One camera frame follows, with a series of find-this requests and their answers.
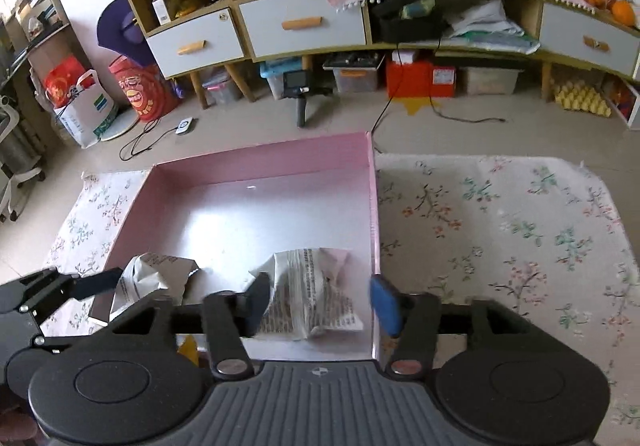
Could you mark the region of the white green-print snack bag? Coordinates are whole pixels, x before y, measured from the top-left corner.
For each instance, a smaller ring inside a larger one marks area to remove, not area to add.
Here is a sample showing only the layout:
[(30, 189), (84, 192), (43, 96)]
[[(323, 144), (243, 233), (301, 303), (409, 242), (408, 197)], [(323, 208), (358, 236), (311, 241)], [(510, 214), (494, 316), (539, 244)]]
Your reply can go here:
[(183, 300), (186, 284), (200, 268), (191, 259), (145, 253), (132, 258), (122, 272), (114, 291), (110, 321), (151, 293)]

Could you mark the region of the white triangular snack bag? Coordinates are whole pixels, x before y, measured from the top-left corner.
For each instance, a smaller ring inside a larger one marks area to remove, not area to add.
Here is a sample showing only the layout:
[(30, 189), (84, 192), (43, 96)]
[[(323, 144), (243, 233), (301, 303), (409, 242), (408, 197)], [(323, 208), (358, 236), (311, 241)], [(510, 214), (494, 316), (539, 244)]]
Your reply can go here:
[(328, 331), (358, 333), (364, 328), (354, 301), (342, 286), (349, 252), (304, 248), (275, 253), (250, 273), (269, 278), (269, 303), (259, 339), (300, 341)]

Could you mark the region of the yellow snack bag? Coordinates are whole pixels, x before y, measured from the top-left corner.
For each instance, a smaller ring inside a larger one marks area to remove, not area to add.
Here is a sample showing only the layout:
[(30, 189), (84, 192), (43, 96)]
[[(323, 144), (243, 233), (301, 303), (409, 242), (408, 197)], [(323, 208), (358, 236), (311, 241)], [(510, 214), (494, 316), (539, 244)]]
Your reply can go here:
[(178, 353), (189, 359), (196, 367), (200, 366), (200, 353), (198, 353), (198, 342), (192, 334), (188, 334), (179, 345)]

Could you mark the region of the pink cardboard box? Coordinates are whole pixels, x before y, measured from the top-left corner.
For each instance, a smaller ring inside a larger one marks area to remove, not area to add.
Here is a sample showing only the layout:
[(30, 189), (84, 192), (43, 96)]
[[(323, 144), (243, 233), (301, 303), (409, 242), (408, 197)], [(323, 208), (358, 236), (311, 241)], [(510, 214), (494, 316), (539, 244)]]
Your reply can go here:
[(312, 137), (161, 163), (151, 169), (118, 231), (108, 267), (154, 252), (191, 259), (204, 274), (186, 295), (240, 290), (277, 252), (348, 253), (340, 286), (363, 323), (304, 341), (248, 339), (254, 359), (369, 359), (378, 324), (369, 281), (380, 270), (374, 157), (367, 132)]

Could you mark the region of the white office chair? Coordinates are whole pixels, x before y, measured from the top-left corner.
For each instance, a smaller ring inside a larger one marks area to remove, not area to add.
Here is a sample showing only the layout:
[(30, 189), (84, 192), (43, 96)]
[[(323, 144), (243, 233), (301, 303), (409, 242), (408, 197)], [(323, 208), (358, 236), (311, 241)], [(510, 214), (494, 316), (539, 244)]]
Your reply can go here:
[(6, 95), (1, 95), (1, 222), (15, 222), (26, 199), (23, 186), (43, 182), (41, 156), (32, 148), (20, 127), (21, 115)]

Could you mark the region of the floral tablecloth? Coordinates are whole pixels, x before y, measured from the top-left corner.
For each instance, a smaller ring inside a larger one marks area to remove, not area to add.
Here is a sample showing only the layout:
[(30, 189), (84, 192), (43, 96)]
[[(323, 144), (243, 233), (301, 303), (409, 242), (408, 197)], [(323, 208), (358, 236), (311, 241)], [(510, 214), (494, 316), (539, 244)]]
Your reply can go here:
[[(88, 174), (50, 254), (65, 273), (108, 267), (150, 171)], [(381, 155), (385, 276), (449, 303), (491, 298), (589, 357), (612, 403), (598, 440), (639, 440), (639, 267), (604, 182), (556, 158)]]

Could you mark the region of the white paper shopping bag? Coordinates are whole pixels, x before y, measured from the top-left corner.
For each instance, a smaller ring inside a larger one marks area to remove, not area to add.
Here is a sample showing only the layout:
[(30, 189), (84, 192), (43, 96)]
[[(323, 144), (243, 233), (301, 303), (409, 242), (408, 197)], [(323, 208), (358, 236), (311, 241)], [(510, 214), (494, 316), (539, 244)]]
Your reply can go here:
[(68, 86), (46, 90), (55, 118), (81, 148), (102, 140), (118, 114), (118, 105), (103, 89), (98, 74), (89, 69)]

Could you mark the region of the red printed barrel bag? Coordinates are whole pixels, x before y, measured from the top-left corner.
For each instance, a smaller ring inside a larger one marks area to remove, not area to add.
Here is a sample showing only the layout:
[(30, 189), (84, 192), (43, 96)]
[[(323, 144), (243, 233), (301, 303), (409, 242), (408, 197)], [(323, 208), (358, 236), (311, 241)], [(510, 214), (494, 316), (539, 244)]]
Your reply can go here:
[(120, 55), (108, 69), (141, 121), (160, 119), (179, 105), (171, 85), (156, 64), (141, 66)]

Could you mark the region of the red storage box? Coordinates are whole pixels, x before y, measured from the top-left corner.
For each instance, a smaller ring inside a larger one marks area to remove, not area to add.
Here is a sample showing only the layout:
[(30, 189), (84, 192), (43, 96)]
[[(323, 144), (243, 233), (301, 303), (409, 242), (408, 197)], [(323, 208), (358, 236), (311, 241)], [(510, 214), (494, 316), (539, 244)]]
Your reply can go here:
[(453, 98), (457, 73), (427, 60), (386, 64), (387, 94), (398, 99)]

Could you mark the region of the purple plush toy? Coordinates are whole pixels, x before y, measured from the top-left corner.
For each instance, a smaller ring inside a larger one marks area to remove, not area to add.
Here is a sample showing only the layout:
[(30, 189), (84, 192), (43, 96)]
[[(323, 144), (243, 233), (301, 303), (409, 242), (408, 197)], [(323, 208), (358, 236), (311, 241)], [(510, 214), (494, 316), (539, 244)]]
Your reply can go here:
[(104, 9), (96, 24), (96, 40), (101, 48), (125, 56), (142, 67), (155, 63), (128, 0), (114, 0)]

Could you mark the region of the yellow egg tray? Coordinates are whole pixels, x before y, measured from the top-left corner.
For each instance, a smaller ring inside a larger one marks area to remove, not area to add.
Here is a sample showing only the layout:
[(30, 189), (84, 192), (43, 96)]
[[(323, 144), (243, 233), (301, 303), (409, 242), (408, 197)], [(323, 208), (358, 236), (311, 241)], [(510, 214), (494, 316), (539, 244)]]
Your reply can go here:
[(604, 96), (583, 80), (567, 80), (562, 84), (555, 84), (553, 99), (563, 110), (589, 113), (604, 118), (612, 116), (612, 108), (608, 106)]

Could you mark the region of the wooden cabinet with drawers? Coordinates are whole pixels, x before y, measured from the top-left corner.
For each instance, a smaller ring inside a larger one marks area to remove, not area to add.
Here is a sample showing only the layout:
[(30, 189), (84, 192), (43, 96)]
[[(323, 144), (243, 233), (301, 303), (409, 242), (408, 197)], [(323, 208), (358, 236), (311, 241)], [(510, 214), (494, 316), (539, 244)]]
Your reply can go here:
[[(128, 0), (163, 76), (280, 56), (373, 49), (368, 16), (390, 0), (216, 0), (160, 23), (152, 0)], [(639, 79), (639, 34), (584, 0), (512, 0), (547, 65), (570, 62)]]

